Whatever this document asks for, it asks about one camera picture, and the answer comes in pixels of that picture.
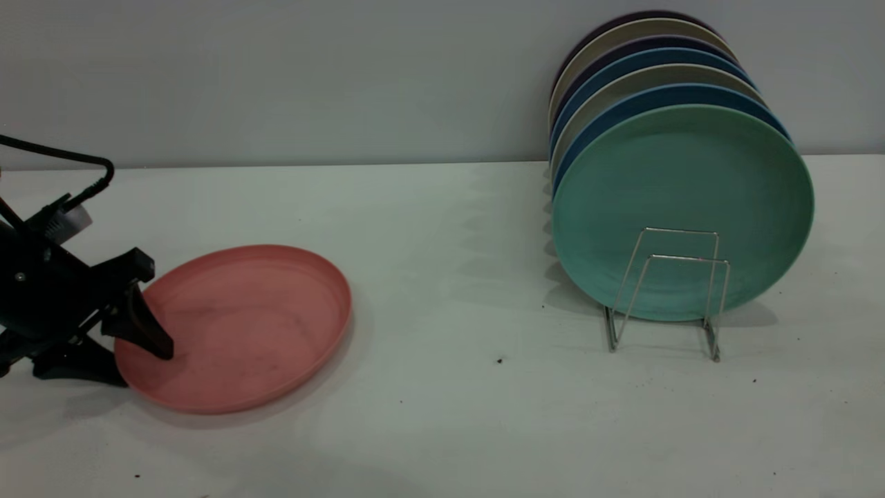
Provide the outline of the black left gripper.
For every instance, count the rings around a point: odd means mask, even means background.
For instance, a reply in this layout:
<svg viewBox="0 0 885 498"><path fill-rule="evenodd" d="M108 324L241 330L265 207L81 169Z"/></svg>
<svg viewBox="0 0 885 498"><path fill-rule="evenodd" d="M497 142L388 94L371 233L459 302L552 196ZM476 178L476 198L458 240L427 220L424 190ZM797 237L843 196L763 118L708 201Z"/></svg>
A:
<svg viewBox="0 0 885 498"><path fill-rule="evenodd" d="M54 344L31 358L36 378L127 388L113 352L89 336L66 341L101 321L102 335L158 359L173 359L173 338L139 287L155 277L155 269L138 248L90 266L35 231L2 223L2 325L24 338L28 348Z"/></svg>

